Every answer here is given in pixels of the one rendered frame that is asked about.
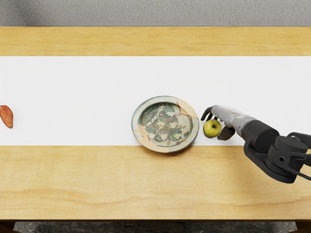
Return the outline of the orange sweet potato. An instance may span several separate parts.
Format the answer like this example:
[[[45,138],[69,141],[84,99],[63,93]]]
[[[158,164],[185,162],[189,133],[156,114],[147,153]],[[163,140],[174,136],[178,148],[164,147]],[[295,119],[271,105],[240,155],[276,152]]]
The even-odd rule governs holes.
[[[9,129],[13,127],[13,112],[7,105],[0,105],[0,118]]]

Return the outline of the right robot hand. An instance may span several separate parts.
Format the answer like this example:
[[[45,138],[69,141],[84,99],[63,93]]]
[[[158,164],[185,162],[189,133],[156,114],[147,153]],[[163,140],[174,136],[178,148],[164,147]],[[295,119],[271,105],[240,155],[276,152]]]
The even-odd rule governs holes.
[[[235,133],[242,137],[242,130],[246,124],[256,120],[237,109],[223,105],[213,105],[208,107],[204,111],[201,120],[208,121],[212,117],[216,117],[225,124],[221,133],[217,136],[218,140],[223,141],[229,140]]]

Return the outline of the green apple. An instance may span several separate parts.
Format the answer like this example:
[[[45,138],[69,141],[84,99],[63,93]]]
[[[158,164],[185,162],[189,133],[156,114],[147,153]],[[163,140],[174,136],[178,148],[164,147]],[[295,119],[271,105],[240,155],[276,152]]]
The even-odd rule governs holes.
[[[218,120],[211,119],[203,125],[203,131],[209,138],[218,137],[222,131],[222,125]]]

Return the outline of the patterned ceramic plate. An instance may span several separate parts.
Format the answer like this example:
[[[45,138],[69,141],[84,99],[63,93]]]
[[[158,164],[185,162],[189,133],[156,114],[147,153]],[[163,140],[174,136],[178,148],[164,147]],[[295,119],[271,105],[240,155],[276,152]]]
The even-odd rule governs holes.
[[[158,96],[144,101],[134,111],[132,131],[144,147],[161,153],[190,146],[199,132],[196,111],[184,100]]]

